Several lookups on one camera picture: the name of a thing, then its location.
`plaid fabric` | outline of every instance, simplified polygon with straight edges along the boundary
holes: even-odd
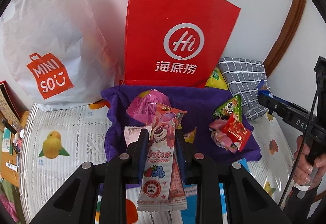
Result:
[[[265,114],[268,109],[261,106],[257,99],[256,86],[267,78],[261,61],[238,58],[220,58],[218,67],[233,95],[241,95],[242,113],[249,120]]]

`miniso bag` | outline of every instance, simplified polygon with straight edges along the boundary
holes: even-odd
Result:
[[[42,110],[94,103],[119,79],[88,0],[12,0],[0,30],[11,74]]]

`finger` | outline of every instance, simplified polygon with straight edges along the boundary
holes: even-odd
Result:
[[[300,149],[300,146],[301,146],[302,140],[303,140],[303,139],[302,139],[302,136],[299,136],[299,137],[297,138],[297,150]],[[309,149],[308,145],[305,143],[305,144],[304,144],[304,148],[302,149],[302,154],[304,154],[304,155],[308,155],[309,152],[310,152],[310,149]]]
[[[298,185],[305,185],[305,183],[303,181],[301,181],[298,177],[296,177],[295,175],[293,176],[293,180],[295,183],[297,183]]]
[[[322,166],[318,169],[318,172],[315,175],[315,178],[312,180],[312,184],[319,185],[319,183],[322,181],[323,176],[326,173],[326,166]]]
[[[315,159],[314,165],[318,168],[326,166],[326,153],[320,155]]]
[[[298,156],[298,151],[296,151],[294,153],[294,155],[293,155],[294,159],[296,159],[297,156]],[[311,174],[312,169],[313,169],[312,165],[309,162],[307,162],[304,155],[300,156],[300,159],[299,159],[299,162],[298,162],[298,167],[307,174]]]
[[[295,169],[294,175],[298,178],[298,180],[305,184],[310,182],[310,176],[302,171],[299,167]]]

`paper bag handle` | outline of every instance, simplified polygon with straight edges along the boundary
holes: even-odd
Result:
[[[33,53],[33,54],[29,55],[29,58],[30,58],[32,61],[35,60],[35,59],[33,59],[33,57],[38,57],[37,59],[40,59],[40,58],[41,58],[41,56],[40,56],[38,53]]]

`strawberry illustration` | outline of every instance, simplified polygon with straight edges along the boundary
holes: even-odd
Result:
[[[152,171],[154,170],[153,167],[149,167],[146,171],[144,171],[145,177],[151,177]]]

